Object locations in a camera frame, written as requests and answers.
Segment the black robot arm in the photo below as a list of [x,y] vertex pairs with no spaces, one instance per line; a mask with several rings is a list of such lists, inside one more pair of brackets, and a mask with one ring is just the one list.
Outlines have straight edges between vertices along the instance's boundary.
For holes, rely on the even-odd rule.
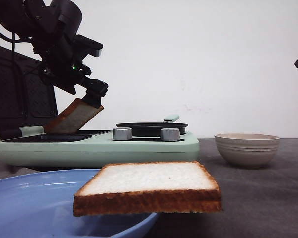
[[75,85],[86,88],[83,101],[100,108],[108,84],[90,79],[91,69],[83,64],[87,55],[99,57],[103,44],[77,34],[82,12],[70,0],[0,0],[0,24],[19,38],[0,37],[11,43],[31,43],[42,61],[38,66],[41,80],[72,95]]

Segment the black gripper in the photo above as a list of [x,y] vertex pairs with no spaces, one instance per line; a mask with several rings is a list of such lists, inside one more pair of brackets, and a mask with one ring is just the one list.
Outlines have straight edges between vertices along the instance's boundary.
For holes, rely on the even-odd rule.
[[75,85],[86,88],[83,101],[95,108],[101,106],[101,98],[108,91],[108,84],[99,79],[88,78],[91,69],[75,53],[74,35],[60,34],[32,37],[33,51],[42,58],[39,73],[53,84],[70,94],[75,94]]

